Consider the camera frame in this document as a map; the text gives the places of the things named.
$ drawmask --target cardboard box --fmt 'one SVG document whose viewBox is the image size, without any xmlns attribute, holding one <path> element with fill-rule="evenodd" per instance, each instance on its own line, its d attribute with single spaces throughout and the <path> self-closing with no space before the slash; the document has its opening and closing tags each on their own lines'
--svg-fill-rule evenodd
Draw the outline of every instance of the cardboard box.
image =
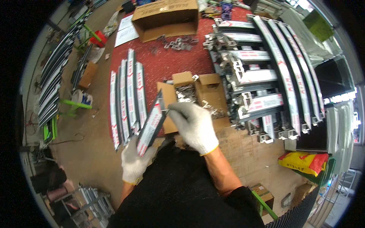
<svg viewBox="0 0 365 228">
<path fill-rule="evenodd" d="M 299 187 L 296 188 L 295 190 L 295 194 L 291 203 L 291 207 L 295 207 L 298 206 L 303 199 L 309 194 L 311 193 L 314 189 L 316 188 L 316 186 L 305 183 L 303 185 L 300 185 Z"/>
<path fill-rule="evenodd" d="M 161 35 L 180 36 L 196 34 L 199 12 L 196 0 L 160 0 L 138 6 L 132 23 L 144 43 Z"/>
<path fill-rule="evenodd" d="M 262 184 L 258 183 L 256 185 L 250 186 L 252 190 L 254 190 L 260 198 L 269 206 L 269 208 L 273 209 L 274 206 L 274 196 L 271 194 L 269 190 L 267 190 Z M 260 203 L 257 201 L 257 210 L 260 211 Z M 268 212 L 263 209 L 262 216 L 267 215 Z"/>
<path fill-rule="evenodd" d="M 204 105 L 202 100 L 205 100 L 214 108 L 223 110 L 224 118 L 215 119 L 212 121 L 214 130 L 217 131 L 223 127 L 229 127 L 231 123 L 227 117 L 226 97 L 220 76 L 218 74 L 201 74 L 199 75 L 198 81 L 194 81 L 192 76 L 193 74 L 190 71 L 187 71 L 173 74 L 173 85 L 163 82 L 157 83 L 157 91 L 162 89 L 165 107 L 171 103 L 177 102 L 175 87 L 195 84 L 196 94 L 201 106 Z M 163 126 L 164 132 L 166 134 L 178 131 L 170 117 L 166 117 Z"/>
<path fill-rule="evenodd" d="M 97 65 L 89 61 L 84 71 L 84 74 L 82 75 L 80 82 L 78 83 L 78 86 L 81 89 L 88 89 L 91 84 L 92 78 L 96 74 L 96 71 L 97 71 Z"/>
</svg>

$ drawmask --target red carpet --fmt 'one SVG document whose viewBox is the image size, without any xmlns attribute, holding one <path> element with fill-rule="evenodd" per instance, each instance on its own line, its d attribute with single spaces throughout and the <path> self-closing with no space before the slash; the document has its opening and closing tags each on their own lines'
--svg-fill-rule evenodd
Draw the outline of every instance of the red carpet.
<svg viewBox="0 0 365 228">
<path fill-rule="evenodd" d="M 235 7 L 232 9 L 232 20 L 247 21 L 247 13 L 251 13 L 251 11 Z M 147 110 L 149 110 L 157 94 L 157 82 L 171 80 L 172 74 L 184 71 L 191 71 L 193 75 L 214 73 L 208 52 L 207 50 L 203 50 L 202 45 L 205 41 L 204 35 L 212 32 L 212 24 L 214 24 L 212 19 L 205 18 L 199 20 L 198 31 L 194 36 L 194 38 L 199 39 L 199 42 L 193 46 L 191 51 L 176 51 L 171 48 L 164 49 L 161 41 L 154 40 L 142 43 L 138 38 L 119 45 L 112 52 L 109 75 L 112 70 L 115 72 L 118 71 L 121 60 L 127 58 L 128 48 L 134 49 L 137 61 L 143 64 L 145 70 L 146 101 Z M 168 37 L 167 40 L 175 41 L 177 37 Z M 156 55 L 150 52 L 149 48 L 151 46 L 158 47 Z"/>
</svg>

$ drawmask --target green metal stand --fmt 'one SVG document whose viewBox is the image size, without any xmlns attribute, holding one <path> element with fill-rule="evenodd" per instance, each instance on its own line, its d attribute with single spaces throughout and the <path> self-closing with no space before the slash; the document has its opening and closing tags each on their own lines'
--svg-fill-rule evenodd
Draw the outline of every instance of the green metal stand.
<svg viewBox="0 0 365 228">
<path fill-rule="evenodd" d="M 92 109 L 91 105 L 83 104 L 83 103 L 77 103 L 70 100 L 61 99 L 59 100 L 60 103 L 71 105 L 71 109 L 67 113 L 60 113 L 62 115 L 67 115 L 71 117 L 76 117 L 76 109 L 78 108 L 85 108 L 85 109 Z"/>
<path fill-rule="evenodd" d="M 260 203 L 260 216 L 262 216 L 262 210 L 265 209 L 268 214 L 273 218 L 273 220 L 278 220 L 279 217 L 273 212 L 273 210 L 261 199 L 261 197 L 254 191 L 252 190 L 251 187 L 248 186 L 248 188 L 250 189 L 251 193 L 253 194 L 253 196 L 257 199 L 257 201 L 259 201 Z"/>
<path fill-rule="evenodd" d="M 90 10 L 87 10 L 81 17 L 79 17 L 72 25 L 71 25 L 71 28 L 73 27 L 73 26 L 75 26 L 75 24 L 77 24 L 77 22 L 79 22 L 86 14 L 88 14 L 90 12 Z M 105 46 L 105 43 L 103 43 L 102 42 L 102 40 L 100 39 L 100 37 L 98 36 L 98 35 L 96 35 L 95 34 L 95 32 L 94 31 L 92 31 L 91 30 L 91 28 L 89 28 L 89 26 L 87 26 L 86 24 L 84 24 L 83 25 L 83 27 L 87 30 L 87 31 L 89 31 L 89 33 L 93 36 L 93 37 L 95 37 L 95 39 L 97 39 L 97 41 L 99 41 L 99 42 L 101 42 L 104 46 Z M 85 46 L 85 44 L 89 41 L 89 39 L 90 39 L 91 37 L 89 37 L 88 39 L 85 39 L 80 45 L 78 45 L 78 46 L 76 46 L 76 45 L 74 45 L 74 47 L 78 50 L 78 51 L 80 51 L 82 54 L 84 54 L 85 53 L 85 50 L 84 50 L 84 46 Z"/>
<path fill-rule="evenodd" d="M 51 129 L 49 129 L 48 124 L 43 126 L 43 140 L 49 142 L 57 137 L 57 116 L 53 117 L 51 120 Z"/>
</svg>

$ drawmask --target red bucket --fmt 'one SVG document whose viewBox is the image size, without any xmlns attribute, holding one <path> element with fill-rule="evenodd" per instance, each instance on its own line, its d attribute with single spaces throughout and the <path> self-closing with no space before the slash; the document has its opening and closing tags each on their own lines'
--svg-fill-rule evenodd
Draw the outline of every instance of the red bucket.
<svg viewBox="0 0 365 228">
<path fill-rule="evenodd" d="M 95 37 L 90 38 L 90 42 L 98 45 L 99 47 L 104 47 L 105 43 L 107 42 L 104 34 L 100 30 L 97 30 L 95 34 L 101 39 L 101 42 L 99 42 Z"/>
</svg>

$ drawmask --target forearm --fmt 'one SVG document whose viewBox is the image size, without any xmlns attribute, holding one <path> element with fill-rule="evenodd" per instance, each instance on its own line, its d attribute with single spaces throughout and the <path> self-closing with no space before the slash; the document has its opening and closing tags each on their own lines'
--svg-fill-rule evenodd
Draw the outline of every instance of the forearm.
<svg viewBox="0 0 365 228">
<path fill-rule="evenodd" d="M 228 196 L 233 190 L 242 186 L 219 147 L 204 155 L 204 158 L 214 186 L 221 196 Z"/>
<path fill-rule="evenodd" d="M 123 187 L 122 187 L 122 196 L 120 197 L 120 203 L 123 202 L 123 200 L 133 191 L 133 189 L 135 188 L 135 185 L 131 185 L 128 182 L 123 182 Z"/>
</svg>

